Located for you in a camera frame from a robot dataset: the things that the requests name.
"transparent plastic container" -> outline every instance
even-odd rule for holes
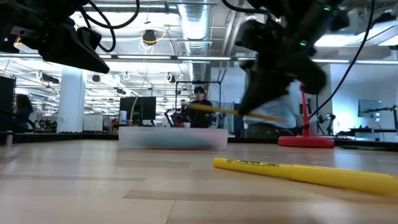
[[[130,149],[212,149],[227,147],[226,129],[120,127],[119,146]]]

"computer screen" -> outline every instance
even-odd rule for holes
[[[127,119],[130,119],[131,108],[136,100],[135,97],[125,97],[120,99],[120,110],[127,111]],[[133,118],[140,119],[140,110],[142,110],[142,118],[144,120],[156,119],[156,97],[145,96],[139,97],[134,107]]]
[[[380,118],[380,112],[368,112],[382,108],[382,102],[379,100],[359,100],[358,101],[358,117],[359,118]]]

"red stand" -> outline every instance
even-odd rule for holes
[[[303,85],[301,85],[301,96],[303,102],[303,114],[304,114],[304,127],[302,136],[281,136],[278,140],[278,145],[288,147],[322,147],[322,148],[334,148],[335,140],[331,137],[318,137],[311,136],[310,134],[310,118],[307,113],[307,101],[305,99],[305,93]]]

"table surface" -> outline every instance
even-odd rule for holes
[[[0,147],[2,223],[398,223],[398,198],[212,168],[214,157],[398,174],[398,153],[229,144],[120,149],[117,141]]]

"yellow stick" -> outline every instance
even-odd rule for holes
[[[214,158],[213,166],[216,168],[283,177],[371,194],[398,194],[398,180],[396,178],[388,174],[375,172],[221,158]]]
[[[212,113],[220,112],[220,113],[224,113],[224,114],[235,114],[235,115],[239,116],[239,112],[236,110],[220,110],[218,108],[214,108],[214,107],[208,106],[208,105],[189,105],[189,108],[195,109],[195,110],[208,111],[208,112],[212,112]],[[260,118],[260,119],[267,119],[267,120],[271,120],[271,121],[286,122],[285,119],[276,118],[274,116],[266,116],[266,115],[259,115],[259,114],[247,114],[245,116],[250,116],[253,118]]]

